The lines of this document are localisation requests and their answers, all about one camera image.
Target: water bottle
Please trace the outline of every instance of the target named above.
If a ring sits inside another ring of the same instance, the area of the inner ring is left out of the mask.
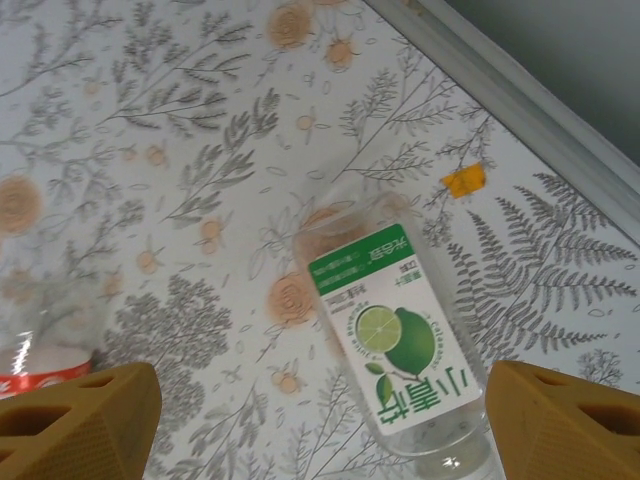
[[[0,289],[0,399],[89,373],[106,307],[90,283],[14,270]]]
[[[409,205],[394,193],[342,203],[293,237],[318,311],[378,443],[422,478],[486,464],[486,371]]]

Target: orange plastic part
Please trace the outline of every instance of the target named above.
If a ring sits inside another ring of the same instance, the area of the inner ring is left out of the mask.
[[[486,405],[509,480],[640,479],[639,396],[501,361]]]
[[[483,188],[487,184],[487,176],[482,163],[478,162],[447,175],[440,181],[449,188],[453,198],[460,198]]]
[[[161,407],[147,363],[0,400],[0,479],[140,479]]]

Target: lime slice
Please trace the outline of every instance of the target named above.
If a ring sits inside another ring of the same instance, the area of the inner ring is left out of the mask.
[[[402,324],[390,308],[369,307],[358,317],[356,338],[371,353],[392,350],[401,336]]]

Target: red bottle label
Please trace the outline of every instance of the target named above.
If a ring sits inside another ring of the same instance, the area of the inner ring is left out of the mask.
[[[0,399],[13,397],[18,393],[29,392],[39,388],[49,387],[66,380],[87,375],[91,370],[90,362],[66,370],[58,370],[32,375],[0,375]]]

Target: fern print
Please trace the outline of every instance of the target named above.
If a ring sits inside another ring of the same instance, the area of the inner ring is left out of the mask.
[[[582,300],[587,305],[594,301],[603,301],[606,297],[627,296],[635,297],[638,292],[624,282],[609,280],[598,275],[570,272],[568,269],[555,265],[543,267],[533,279],[531,303],[538,299],[542,302],[542,312],[546,312],[555,297],[555,311],[559,312],[565,305],[567,297],[571,299],[573,309],[577,310]]]
[[[496,198],[507,225],[506,241],[484,218],[469,212],[480,257],[459,244],[448,246],[458,275],[456,310],[486,362],[518,358],[536,345],[546,354],[604,338],[602,333],[567,331],[547,315],[638,295],[625,282],[580,271],[636,261],[637,255],[590,236],[594,228],[608,224],[572,187],[549,174],[535,178],[551,201],[521,186],[514,188],[528,209]]]
[[[581,232],[566,232],[560,235],[554,255],[556,263],[574,263],[579,268],[585,263],[595,266],[620,260],[638,260],[637,255],[630,250],[594,240]]]
[[[491,227],[477,214],[469,212],[478,232],[485,267],[485,286],[497,298],[520,294],[529,284],[529,270],[509,255]]]

